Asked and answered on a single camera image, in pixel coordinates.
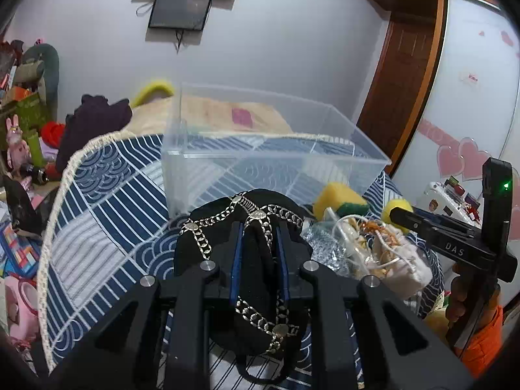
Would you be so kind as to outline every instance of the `transparent storage box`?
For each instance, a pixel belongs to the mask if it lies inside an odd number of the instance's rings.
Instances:
[[[334,106],[272,92],[184,84],[162,146],[170,217],[265,188],[311,204],[331,181],[363,194],[388,157]]]

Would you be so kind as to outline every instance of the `pink bunny toy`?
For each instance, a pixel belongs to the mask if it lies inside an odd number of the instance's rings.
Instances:
[[[22,129],[18,126],[18,116],[15,114],[11,119],[7,117],[6,121],[7,135],[6,141],[9,144],[7,150],[7,164],[12,168],[15,174],[18,174],[20,166],[24,163],[28,163],[31,160],[31,150],[22,139]]]

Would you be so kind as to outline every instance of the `drawstring bag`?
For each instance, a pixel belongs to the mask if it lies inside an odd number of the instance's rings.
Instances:
[[[239,373],[255,384],[277,384],[287,377],[307,327],[307,310],[289,312],[279,298],[276,258],[277,227],[285,222],[290,239],[305,245],[310,259],[312,249],[300,237],[304,216],[305,211],[286,196],[255,189],[195,209],[180,230],[176,276],[225,249],[217,246],[229,240],[232,223],[243,224],[238,298],[235,306],[210,311],[210,338],[235,353]],[[277,378],[258,379],[247,373],[246,356],[260,354],[284,361]]]

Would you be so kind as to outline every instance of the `hand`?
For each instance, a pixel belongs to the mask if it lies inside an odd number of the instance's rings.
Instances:
[[[464,301],[466,300],[467,291],[469,290],[472,277],[472,272],[470,270],[463,268],[458,264],[453,266],[453,272],[459,274],[459,276],[455,277],[451,282],[450,300],[448,307],[446,308],[446,318],[450,322],[450,327],[466,312]],[[493,293],[493,296],[489,300],[488,304],[484,307],[484,311],[477,324],[476,331],[483,329],[492,321],[493,317],[495,316],[495,312],[497,311],[499,295],[500,286],[497,285],[495,293]]]

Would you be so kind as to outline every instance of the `brown door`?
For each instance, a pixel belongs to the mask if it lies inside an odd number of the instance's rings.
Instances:
[[[419,93],[435,19],[392,14],[370,91],[358,119],[365,132],[392,157]]]

